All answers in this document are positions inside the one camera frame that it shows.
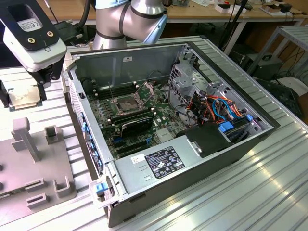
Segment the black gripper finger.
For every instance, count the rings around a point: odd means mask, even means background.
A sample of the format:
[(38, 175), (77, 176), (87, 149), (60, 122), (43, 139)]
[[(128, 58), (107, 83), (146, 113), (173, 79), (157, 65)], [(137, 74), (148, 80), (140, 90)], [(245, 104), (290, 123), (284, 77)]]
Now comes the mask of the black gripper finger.
[(1, 80), (0, 80), (0, 100), (5, 108), (9, 107), (10, 104), (9, 94)]
[(34, 78), (37, 82), (40, 99), (45, 101), (47, 99), (45, 93), (45, 85), (49, 87), (51, 85), (51, 80), (58, 80), (60, 78), (62, 67), (63, 67), (64, 59), (59, 60), (58, 62), (49, 65), (45, 69), (41, 69), (37, 72), (29, 72), (28, 73)]

